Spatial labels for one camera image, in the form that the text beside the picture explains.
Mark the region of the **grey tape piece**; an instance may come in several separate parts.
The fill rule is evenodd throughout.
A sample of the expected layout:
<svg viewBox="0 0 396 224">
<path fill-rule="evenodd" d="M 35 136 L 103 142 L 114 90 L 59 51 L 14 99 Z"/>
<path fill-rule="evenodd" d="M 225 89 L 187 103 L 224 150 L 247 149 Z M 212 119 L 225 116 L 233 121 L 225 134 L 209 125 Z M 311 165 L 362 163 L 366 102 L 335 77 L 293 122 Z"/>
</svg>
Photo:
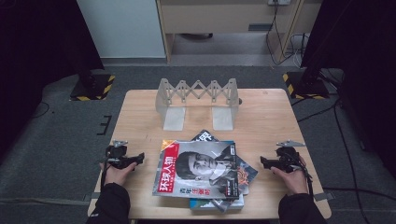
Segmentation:
<svg viewBox="0 0 396 224">
<path fill-rule="evenodd" d="M 99 199 L 100 195 L 101 195 L 101 192 L 92 192 L 89 194 L 85 194 L 83 197 L 83 201 L 88 202 L 92 199 Z"/>
<path fill-rule="evenodd" d="M 331 192 L 322 192 L 314 195 L 314 199 L 318 201 L 323 201 L 323 200 L 333 200 L 334 195 Z"/>
</svg>

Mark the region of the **person's right hand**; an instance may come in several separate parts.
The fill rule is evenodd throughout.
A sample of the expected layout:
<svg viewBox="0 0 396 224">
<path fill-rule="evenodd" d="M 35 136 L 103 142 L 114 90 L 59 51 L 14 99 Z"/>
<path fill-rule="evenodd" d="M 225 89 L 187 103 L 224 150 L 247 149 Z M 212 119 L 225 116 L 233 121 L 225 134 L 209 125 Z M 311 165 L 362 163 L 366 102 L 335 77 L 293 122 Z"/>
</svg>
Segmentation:
<svg viewBox="0 0 396 224">
<path fill-rule="evenodd" d="M 285 173 L 276 167 L 271 167 L 270 170 L 283 179 L 289 190 L 289 195 L 308 193 L 306 177 L 302 170 L 297 169 L 291 173 Z"/>
</svg>

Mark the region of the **dark illustrated magazine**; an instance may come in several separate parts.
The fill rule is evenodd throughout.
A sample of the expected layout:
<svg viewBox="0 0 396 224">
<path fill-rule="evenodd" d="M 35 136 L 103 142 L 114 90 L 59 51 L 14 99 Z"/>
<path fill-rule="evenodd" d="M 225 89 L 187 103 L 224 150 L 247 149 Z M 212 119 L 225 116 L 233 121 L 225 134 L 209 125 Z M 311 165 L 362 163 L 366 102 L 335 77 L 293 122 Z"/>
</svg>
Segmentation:
<svg viewBox="0 0 396 224">
<path fill-rule="evenodd" d="M 236 163 L 239 181 L 239 198 L 237 200 L 190 199 L 191 210 L 219 210 L 221 213 L 225 213 L 227 210 L 237 210 L 244 207 L 244 197 L 249 193 L 249 184 L 256 177 L 258 171 L 239 157 L 236 157 Z"/>
</svg>

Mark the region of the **black curtain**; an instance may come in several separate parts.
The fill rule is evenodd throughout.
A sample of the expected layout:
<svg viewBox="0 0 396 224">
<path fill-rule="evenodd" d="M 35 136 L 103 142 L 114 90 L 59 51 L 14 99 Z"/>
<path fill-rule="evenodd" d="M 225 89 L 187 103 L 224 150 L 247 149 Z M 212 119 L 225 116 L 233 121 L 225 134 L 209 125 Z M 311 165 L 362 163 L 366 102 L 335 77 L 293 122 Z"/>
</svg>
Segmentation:
<svg viewBox="0 0 396 224">
<path fill-rule="evenodd" d="M 0 0 L 0 160 L 47 85 L 103 67 L 77 0 Z"/>
<path fill-rule="evenodd" d="M 396 175 L 396 0 L 323 0 L 303 66 L 343 70 L 364 146 Z"/>
</svg>

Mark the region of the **white cabinet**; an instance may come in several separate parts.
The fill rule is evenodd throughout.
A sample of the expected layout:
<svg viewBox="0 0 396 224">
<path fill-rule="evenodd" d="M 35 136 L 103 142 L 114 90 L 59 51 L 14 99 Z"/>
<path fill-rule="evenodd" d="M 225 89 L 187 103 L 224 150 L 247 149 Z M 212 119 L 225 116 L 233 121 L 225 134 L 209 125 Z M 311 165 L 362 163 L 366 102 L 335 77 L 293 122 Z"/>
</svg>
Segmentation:
<svg viewBox="0 0 396 224">
<path fill-rule="evenodd" d="M 164 58 L 156 0 L 77 0 L 101 58 Z"/>
</svg>

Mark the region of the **person's left hand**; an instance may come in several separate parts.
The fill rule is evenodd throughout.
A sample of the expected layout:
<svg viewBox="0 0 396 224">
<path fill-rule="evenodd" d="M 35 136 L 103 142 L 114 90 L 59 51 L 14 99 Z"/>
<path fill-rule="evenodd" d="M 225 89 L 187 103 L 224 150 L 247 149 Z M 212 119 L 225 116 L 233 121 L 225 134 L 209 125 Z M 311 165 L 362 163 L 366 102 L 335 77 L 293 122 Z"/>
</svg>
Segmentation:
<svg viewBox="0 0 396 224">
<path fill-rule="evenodd" d="M 104 184 L 106 185 L 110 183 L 116 183 L 122 186 L 125 183 L 128 174 L 131 173 L 136 166 L 137 166 L 136 162 L 130 164 L 128 167 L 124 169 L 117 169 L 111 165 L 107 165 L 106 178 L 104 180 Z M 100 167 L 102 170 L 105 169 L 105 165 L 103 163 L 100 163 Z"/>
</svg>

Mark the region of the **grey expandable metal book rack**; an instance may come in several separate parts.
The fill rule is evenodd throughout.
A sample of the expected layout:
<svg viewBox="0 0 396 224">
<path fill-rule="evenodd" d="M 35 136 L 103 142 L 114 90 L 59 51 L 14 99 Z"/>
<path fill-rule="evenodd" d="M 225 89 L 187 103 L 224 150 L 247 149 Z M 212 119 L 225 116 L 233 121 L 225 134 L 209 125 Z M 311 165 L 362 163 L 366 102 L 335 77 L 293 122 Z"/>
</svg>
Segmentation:
<svg viewBox="0 0 396 224">
<path fill-rule="evenodd" d="M 235 78 L 221 86 L 216 80 L 205 85 L 196 80 L 189 85 L 180 80 L 173 86 L 162 78 L 156 95 L 155 108 L 160 114 L 165 131 L 182 131 L 188 108 L 201 103 L 210 108 L 212 127 L 215 131 L 232 131 L 241 100 Z"/>
</svg>

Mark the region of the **blue paperback book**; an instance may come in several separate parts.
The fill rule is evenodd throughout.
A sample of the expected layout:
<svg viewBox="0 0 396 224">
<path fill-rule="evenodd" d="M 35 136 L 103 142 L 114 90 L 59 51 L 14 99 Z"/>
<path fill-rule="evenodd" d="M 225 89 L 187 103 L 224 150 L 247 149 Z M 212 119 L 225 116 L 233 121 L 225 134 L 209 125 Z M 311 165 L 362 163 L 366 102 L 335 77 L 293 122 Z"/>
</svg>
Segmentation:
<svg viewBox="0 0 396 224">
<path fill-rule="evenodd" d="M 207 180 L 224 199 L 190 199 L 191 209 L 218 209 L 221 213 L 229 208 L 241 209 L 244 206 L 244 191 L 239 188 L 239 162 L 234 142 L 227 142 L 221 152 L 207 150 L 205 153 L 192 154 L 189 164 L 193 177 Z"/>
</svg>

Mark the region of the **light wooden desk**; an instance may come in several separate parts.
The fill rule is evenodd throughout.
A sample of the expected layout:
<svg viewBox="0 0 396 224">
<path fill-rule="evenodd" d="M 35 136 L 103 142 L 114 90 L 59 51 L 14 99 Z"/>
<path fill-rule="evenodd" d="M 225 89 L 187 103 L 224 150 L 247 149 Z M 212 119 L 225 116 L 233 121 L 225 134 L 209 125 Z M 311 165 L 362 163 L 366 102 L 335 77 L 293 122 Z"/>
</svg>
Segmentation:
<svg viewBox="0 0 396 224">
<path fill-rule="evenodd" d="M 323 0 L 291 0 L 268 6 L 268 0 L 156 0 L 165 57 L 172 57 L 177 34 L 265 32 L 276 60 L 286 58 L 293 35 L 309 33 Z"/>
</svg>

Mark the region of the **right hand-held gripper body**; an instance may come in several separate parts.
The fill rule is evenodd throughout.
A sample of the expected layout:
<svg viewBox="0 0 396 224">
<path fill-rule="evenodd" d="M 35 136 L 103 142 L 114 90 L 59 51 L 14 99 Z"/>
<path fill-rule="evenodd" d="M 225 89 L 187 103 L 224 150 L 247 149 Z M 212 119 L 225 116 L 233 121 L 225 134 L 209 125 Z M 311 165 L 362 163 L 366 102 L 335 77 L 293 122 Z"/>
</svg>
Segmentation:
<svg viewBox="0 0 396 224">
<path fill-rule="evenodd" d="M 283 172 L 291 173 L 296 170 L 305 170 L 305 165 L 300 159 L 299 152 L 290 146 L 282 146 L 276 150 L 278 160 L 276 161 L 275 167 Z"/>
</svg>

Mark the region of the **black stand base striped edge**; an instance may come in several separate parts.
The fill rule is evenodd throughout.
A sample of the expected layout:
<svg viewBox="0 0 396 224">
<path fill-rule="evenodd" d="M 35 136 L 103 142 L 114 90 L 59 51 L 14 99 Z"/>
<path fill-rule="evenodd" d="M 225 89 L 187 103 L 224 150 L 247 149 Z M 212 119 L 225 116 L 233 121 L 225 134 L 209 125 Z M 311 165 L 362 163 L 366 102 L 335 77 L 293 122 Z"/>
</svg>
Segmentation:
<svg viewBox="0 0 396 224">
<path fill-rule="evenodd" d="M 70 93 L 71 101 L 104 100 L 113 84 L 113 75 L 92 75 L 89 81 L 77 82 Z"/>
<path fill-rule="evenodd" d="M 292 99 L 326 99 L 329 92 L 323 81 L 305 78 L 303 72 L 288 72 L 282 75 Z"/>
</svg>

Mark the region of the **portrait cover magazine red title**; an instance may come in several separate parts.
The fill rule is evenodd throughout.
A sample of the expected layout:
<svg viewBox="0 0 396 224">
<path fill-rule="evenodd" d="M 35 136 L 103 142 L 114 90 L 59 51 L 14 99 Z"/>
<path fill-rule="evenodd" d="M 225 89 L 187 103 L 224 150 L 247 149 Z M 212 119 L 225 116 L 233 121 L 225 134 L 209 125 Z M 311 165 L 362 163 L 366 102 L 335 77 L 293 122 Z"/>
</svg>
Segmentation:
<svg viewBox="0 0 396 224">
<path fill-rule="evenodd" d="M 238 199 L 235 142 L 163 140 L 152 194 Z"/>
</svg>

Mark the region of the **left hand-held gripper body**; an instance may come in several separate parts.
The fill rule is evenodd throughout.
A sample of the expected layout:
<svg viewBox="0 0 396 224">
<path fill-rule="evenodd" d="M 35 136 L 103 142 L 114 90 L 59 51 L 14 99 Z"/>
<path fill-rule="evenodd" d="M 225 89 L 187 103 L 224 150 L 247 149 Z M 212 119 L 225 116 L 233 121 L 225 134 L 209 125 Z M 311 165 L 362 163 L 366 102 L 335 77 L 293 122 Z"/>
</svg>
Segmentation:
<svg viewBox="0 0 396 224">
<path fill-rule="evenodd" d="M 124 169 L 133 162 L 137 162 L 136 157 L 127 157 L 127 141 L 114 140 L 113 143 L 106 148 L 106 161 L 117 169 Z"/>
</svg>

